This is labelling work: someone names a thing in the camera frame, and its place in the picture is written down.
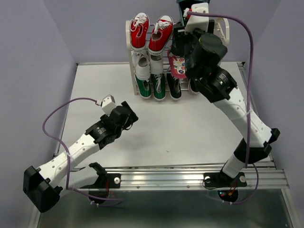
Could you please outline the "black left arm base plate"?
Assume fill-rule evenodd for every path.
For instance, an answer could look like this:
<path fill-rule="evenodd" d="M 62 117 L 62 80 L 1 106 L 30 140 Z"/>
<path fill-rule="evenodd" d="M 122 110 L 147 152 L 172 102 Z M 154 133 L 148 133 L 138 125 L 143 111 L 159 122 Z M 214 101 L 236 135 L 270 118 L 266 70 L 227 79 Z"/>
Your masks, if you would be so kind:
<path fill-rule="evenodd" d="M 94 184 L 88 185 L 89 189 L 118 189 L 121 185 L 120 173 L 102 174 Z"/>

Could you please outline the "black canvas sneaker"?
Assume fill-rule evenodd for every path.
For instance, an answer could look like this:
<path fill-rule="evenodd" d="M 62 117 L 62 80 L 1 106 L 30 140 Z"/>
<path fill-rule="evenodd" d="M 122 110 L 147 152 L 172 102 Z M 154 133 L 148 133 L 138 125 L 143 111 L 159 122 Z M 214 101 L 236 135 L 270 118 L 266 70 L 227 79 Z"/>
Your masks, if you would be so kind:
<path fill-rule="evenodd" d="M 178 101 L 181 99 L 181 87 L 180 87 L 180 81 L 178 78 L 172 76 L 171 73 L 167 73 L 167 84 L 169 87 L 169 92 L 172 100 Z"/>
<path fill-rule="evenodd" d="M 194 81 L 191 79 L 189 80 L 189 83 L 188 83 L 188 90 L 194 95 L 197 95 L 200 93 L 199 90 L 196 88 Z"/>

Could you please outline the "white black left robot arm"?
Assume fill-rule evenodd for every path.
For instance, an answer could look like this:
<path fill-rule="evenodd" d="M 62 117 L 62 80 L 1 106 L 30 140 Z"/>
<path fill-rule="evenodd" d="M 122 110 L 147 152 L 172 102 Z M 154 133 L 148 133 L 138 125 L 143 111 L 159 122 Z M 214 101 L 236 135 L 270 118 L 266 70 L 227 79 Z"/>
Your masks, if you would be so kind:
<path fill-rule="evenodd" d="M 116 105 L 112 96 L 101 102 L 95 101 L 104 112 L 100 120 L 90 126 L 70 147 L 57 140 L 65 150 L 51 161 L 35 168 L 28 167 L 23 174 L 23 192 L 44 213 L 53 208 L 64 190 L 74 190 L 70 184 L 70 172 L 83 160 L 102 150 L 118 139 L 124 130 L 129 130 L 138 121 L 138 116 L 126 101 Z"/>

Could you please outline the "pink letter sandal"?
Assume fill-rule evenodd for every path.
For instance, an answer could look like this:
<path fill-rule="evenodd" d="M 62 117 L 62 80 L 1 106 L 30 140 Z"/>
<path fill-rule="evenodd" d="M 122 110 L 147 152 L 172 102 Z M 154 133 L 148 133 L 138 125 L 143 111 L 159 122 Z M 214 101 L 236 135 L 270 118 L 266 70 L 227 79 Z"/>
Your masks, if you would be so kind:
<path fill-rule="evenodd" d="M 185 59 L 183 57 L 172 54 L 170 50 L 167 51 L 167 57 L 169 61 L 168 72 L 171 74 L 174 80 L 180 80 L 186 78 Z"/>

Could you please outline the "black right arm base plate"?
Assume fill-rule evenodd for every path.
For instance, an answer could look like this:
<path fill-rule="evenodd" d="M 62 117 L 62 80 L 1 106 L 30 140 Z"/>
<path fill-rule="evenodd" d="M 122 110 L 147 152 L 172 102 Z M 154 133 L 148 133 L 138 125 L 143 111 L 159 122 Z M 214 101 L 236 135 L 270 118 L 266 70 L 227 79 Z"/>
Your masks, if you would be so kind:
<path fill-rule="evenodd" d="M 234 178 L 231 178 L 221 172 L 207 172 L 203 174 L 203 185 L 207 189 L 219 189 L 234 187 L 246 187 L 247 180 L 243 172 L 239 172 Z"/>

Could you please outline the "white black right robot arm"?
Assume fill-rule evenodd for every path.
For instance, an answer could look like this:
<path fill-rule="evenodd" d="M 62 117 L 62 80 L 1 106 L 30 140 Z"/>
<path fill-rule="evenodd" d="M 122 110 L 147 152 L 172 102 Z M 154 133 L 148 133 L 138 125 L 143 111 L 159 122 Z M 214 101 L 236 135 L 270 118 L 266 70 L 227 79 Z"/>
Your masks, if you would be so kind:
<path fill-rule="evenodd" d="M 212 183 L 230 185 L 248 164 L 269 155 L 272 150 L 270 144 L 278 139 L 280 131 L 263 123 L 250 109 L 250 101 L 244 99 L 233 76 L 219 66 L 228 49 L 218 36 L 199 28 L 191 33 L 175 29 L 172 48 L 175 54 L 184 58 L 186 77 L 243 136 L 220 172 L 210 177 Z"/>

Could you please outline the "green loafer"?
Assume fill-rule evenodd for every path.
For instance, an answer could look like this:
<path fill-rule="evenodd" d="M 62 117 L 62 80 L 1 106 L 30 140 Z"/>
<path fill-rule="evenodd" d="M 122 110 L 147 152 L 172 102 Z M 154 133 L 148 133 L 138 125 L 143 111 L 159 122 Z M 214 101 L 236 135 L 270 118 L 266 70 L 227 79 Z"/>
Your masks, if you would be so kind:
<path fill-rule="evenodd" d="M 173 26 L 171 53 L 178 57 L 184 57 L 184 46 L 185 46 L 185 26 L 181 21 Z"/>
<path fill-rule="evenodd" d="M 184 11 L 186 8 L 191 8 L 193 4 L 198 4 L 198 3 L 210 3 L 210 0 L 176 0 L 176 3 L 179 6 L 179 13 L 180 13 L 180 20 L 181 24 L 185 26 L 188 22 L 188 19 L 183 17 Z"/>

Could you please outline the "green loafer front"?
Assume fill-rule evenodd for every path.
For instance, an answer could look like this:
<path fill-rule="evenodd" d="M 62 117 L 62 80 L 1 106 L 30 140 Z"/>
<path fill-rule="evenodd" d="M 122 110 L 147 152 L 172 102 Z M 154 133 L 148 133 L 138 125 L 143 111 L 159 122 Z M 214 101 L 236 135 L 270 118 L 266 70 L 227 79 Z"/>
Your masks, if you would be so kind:
<path fill-rule="evenodd" d="M 173 26 L 171 53 L 178 57 L 184 57 L 184 46 L 185 46 L 185 26 L 181 21 Z"/>

